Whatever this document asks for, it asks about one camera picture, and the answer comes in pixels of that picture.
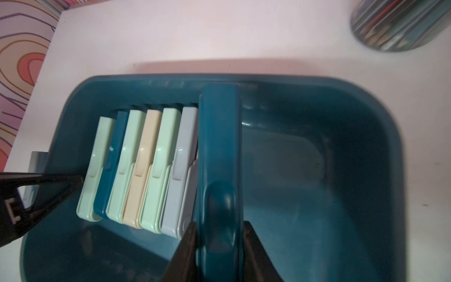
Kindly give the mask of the grey-blue pliers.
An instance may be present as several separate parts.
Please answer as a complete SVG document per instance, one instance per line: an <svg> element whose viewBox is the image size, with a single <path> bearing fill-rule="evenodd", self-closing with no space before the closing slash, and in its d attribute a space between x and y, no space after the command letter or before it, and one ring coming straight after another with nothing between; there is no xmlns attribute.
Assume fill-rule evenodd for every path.
<svg viewBox="0 0 451 282"><path fill-rule="evenodd" d="M182 110L161 222L162 233L177 239L183 237L193 214L197 175L192 172L192 166L196 162L197 141L198 109L185 106Z"/></svg>

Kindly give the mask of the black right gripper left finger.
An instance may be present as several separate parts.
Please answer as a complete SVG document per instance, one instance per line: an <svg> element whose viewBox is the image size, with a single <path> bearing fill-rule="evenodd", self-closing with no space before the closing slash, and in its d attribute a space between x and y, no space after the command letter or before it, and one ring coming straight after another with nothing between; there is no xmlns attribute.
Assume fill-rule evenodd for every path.
<svg viewBox="0 0 451 282"><path fill-rule="evenodd" d="M196 223L191 222L168 264L161 282L197 281L196 243Z"/></svg>

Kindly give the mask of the teal plastic storage box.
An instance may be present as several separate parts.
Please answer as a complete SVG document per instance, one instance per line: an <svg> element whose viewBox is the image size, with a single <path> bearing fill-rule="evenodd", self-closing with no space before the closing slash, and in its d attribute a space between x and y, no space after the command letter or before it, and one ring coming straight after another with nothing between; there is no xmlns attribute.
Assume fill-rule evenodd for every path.
<svg viewBox="0 0 451 282"><path fill-rule="evenodd" d="M404 282L404 164L385 107L349 82L266 75L113 75L83 81L63 107L47 174L86 175L101 116L199 108L207 84L238 87L241 193L285 282ZM159 282L181 240L76 215L79 193L25 236L25 282ZM244 282L242 233L241 280Z"/></svg>

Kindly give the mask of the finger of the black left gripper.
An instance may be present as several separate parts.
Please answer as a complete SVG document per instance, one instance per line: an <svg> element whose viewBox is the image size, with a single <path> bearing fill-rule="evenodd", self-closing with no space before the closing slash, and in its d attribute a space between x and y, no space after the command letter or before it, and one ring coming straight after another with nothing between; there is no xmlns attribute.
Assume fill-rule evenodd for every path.
<svg viewBox="0 0 451 282"><path fill-rule="evenodd" d="M18 189L22 186L66 184L42 207L25 208ZM1 246L10 244L33 229L66 199L83 187L81 175L46 175L38 173L1 173Z"/></svg>

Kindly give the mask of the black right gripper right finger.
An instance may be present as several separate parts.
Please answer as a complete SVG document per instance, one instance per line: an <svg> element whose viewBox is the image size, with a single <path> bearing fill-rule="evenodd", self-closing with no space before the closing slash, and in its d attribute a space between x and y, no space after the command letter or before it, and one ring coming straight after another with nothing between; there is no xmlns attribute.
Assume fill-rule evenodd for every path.
<svg viewBox="0 0 451 282"><path fill-rule="evenodd" d="M283 281L249 221L244 222L243 244L245 282Z"/></svg>

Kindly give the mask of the light green pliers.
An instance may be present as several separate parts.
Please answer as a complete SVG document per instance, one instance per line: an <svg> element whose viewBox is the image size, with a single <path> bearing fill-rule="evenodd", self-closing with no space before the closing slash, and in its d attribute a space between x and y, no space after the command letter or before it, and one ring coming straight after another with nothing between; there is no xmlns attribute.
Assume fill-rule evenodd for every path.
<svg viewBox="0 0 451 282"><path fill-rule="evenodd" d="M100 117L97 126L88 170L76 209L78 217L89 222L98 222L102 219L94 212L93 204L108 155L115 122L112 118Z"/></svg>

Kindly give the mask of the mint green pliers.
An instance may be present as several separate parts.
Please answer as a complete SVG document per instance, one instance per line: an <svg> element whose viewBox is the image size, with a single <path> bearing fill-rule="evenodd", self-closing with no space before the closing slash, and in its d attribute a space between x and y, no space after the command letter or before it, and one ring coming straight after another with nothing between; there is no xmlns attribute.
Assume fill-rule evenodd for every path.
<svg viewBox="0 0 451 282"><path fill-rule="evenodd" d="M140 224L143 229L156 234L161 234L160 218L170 166L174 158L180 118L181 112L178 109L163 109L155 155L144 194Z"/></svg>

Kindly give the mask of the beige pliers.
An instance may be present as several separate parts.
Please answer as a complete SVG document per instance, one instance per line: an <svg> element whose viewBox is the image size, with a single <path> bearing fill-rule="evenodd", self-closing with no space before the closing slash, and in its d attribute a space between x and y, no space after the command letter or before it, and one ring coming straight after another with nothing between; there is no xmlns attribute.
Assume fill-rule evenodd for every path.
<svg viewBox="0 0 451 282"><path fill-rule="evenodd" d="M141 229L139 216L142 210L144 190L148 180L149 169L155 155L156 142L159 134L162 112L149 109L144 121L137 159L130 180L126 199L123 223L135 229Z"/></svg>

